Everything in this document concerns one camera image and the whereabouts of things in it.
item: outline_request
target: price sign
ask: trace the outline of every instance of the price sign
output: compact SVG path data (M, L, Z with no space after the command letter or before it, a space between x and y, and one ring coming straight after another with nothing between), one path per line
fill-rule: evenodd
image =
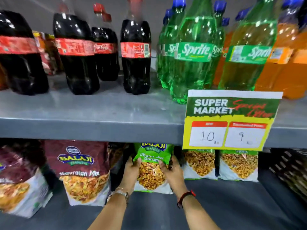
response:
M183 149L260 151L282 92L189 90Z

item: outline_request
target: white price box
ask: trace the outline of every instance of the white price box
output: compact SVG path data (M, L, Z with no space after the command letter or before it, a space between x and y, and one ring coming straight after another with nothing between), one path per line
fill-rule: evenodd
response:
M266 127L266 123L230 122L225 147L258 148Z
M228 122L195 121L192 123L192 147L222 147Z

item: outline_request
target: green bottle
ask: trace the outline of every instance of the green bottle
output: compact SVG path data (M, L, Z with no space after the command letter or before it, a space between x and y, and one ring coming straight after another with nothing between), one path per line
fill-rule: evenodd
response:
M212 52L212 61L210 65L210 69L208 74L206 75L204 89L210 89L213 83L215 70L217 69L217 65L219 64L220 57L222 54L224 41L225 41L225 31L222 26L223 14L226 9L227 2L225 0L217 0L214 3L214 15L216 18L216 37L214 41L214 47Z
M274 0L257 0L234 31L218 89L251 90L277 36Z
M211 0L193 0L179 27L171 96L185 104L189 89L203 89L216 37Z
M173 15L172 9L167 9L165 12L165 16L163 18L163 27L159 35L159 41L158 41L158 50L157 50L157 61L156 61L156 70L158 74L158 79L161 81L162 77L162 45L165 44L164 42L164 31L166 28L167 23L169 22L171 16Z
M162 54L164 55L162 60L162 76L161 84L163 88L170 89L173 70L174 70L174 50L176 44L176 37L179 30L179 25L185 14L185 0L173 0L173 16L169 20L164 37L165 44L162 46Z

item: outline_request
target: forearm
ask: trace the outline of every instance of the forearm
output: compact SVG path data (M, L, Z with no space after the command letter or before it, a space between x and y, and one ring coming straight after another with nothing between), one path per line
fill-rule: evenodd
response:
M195 197L185 197L182 207L190 230L220 230Z
M115 193L88 230L120 230L126 207L126 198Z

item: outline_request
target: person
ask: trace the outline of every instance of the person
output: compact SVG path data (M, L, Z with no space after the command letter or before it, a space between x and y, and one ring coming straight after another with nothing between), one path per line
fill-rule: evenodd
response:
M175 156L172 156L173 165L167 169L165 164L160 161L159 165L165 174L166 180L171 186L177 200L180 200L182 195L188 192L183 178L183 171ZM141 159L139 158L134 163L131 157L125 165L124 175L121 184L117 189L122 193L127 192L128 196L132 194L134 185L137 181ZM122 193L114 193L107 201L101 213L97 216L88 230L120 230L122 220L124 218L127 201ZM193 195L185 196L182 200L182 207L190 230L220 230L205 209Z

